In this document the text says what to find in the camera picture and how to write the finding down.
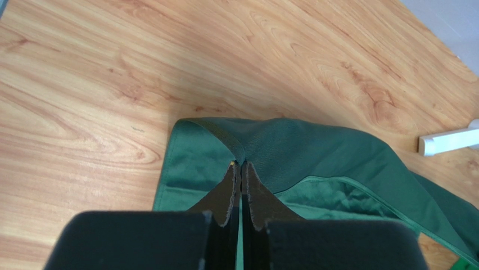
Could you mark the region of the dark green cloth napkin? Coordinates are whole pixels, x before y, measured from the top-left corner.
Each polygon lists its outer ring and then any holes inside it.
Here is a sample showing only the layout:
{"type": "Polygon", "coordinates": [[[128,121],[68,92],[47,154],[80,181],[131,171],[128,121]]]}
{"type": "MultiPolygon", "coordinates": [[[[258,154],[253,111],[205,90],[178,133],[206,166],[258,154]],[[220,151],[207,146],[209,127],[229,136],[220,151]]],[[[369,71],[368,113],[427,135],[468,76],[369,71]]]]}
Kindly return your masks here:
{"type": "Polygon", "coordinates": [[[188,118],[166,148],[153,209],[185,211],[233,161],[306,219],[397,219],[478,267],[478,209],[409,170],[392,148],[356,129],[278,118],[188,118]]]}

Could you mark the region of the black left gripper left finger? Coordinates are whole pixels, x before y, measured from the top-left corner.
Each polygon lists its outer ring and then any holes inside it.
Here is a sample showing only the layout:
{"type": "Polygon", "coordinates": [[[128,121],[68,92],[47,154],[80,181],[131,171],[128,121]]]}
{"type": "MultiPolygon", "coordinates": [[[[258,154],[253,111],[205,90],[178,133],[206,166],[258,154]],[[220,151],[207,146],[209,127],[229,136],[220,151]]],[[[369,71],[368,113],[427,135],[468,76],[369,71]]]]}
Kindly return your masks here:
{"type": "Polygon", "coordinates": [[[235,269],[239,164],[186,211],[86,211],[64,228],[46,269],[235,269]]]}

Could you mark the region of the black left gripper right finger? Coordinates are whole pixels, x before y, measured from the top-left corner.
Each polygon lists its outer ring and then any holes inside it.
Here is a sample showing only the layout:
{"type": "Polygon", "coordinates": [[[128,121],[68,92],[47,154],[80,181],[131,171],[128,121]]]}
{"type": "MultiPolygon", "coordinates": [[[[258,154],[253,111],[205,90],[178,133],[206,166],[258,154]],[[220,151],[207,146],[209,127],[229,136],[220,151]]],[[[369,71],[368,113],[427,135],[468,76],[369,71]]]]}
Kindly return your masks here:
{"type": "Polygon", "coordinates": [[[389,220],[307,220],[241,167],[244,269],[427,269],[415,234],[389,220]]]}

